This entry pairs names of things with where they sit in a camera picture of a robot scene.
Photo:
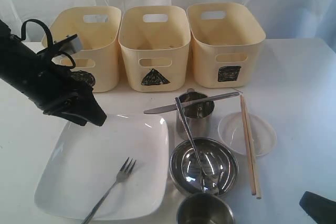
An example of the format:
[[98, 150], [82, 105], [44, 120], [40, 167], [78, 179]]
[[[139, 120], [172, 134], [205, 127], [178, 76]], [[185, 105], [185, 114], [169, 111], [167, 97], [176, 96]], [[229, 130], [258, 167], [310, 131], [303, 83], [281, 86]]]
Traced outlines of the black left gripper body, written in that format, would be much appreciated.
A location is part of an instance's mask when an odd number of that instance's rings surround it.
[[60, 115], [61, 109], [76, 108], [78, 92], [92, 91], [91, 73], [71, 71], [54, 63], [30, 72], [23, 80], [23, 94], [46, 115]]

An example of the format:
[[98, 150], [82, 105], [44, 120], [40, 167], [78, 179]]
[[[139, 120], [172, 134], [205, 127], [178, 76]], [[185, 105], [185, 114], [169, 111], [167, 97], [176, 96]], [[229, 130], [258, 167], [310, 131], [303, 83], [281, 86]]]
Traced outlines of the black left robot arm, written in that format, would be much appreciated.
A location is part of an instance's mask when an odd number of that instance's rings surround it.
[[23, 44], [26, 25], [21, 36], [11, 33], [1, 22], [1, 79], [28, 97], [45, 115], [57, 116], [78, 125], [90, 122], [102, 126], [107, 118], [93, 95], [94, 76], [76, 71], [73, 54], [82, 49], [78, 35], [55, 41], [42, 21], [31, 19], [45, 32], [47, 46], [35, 53]]

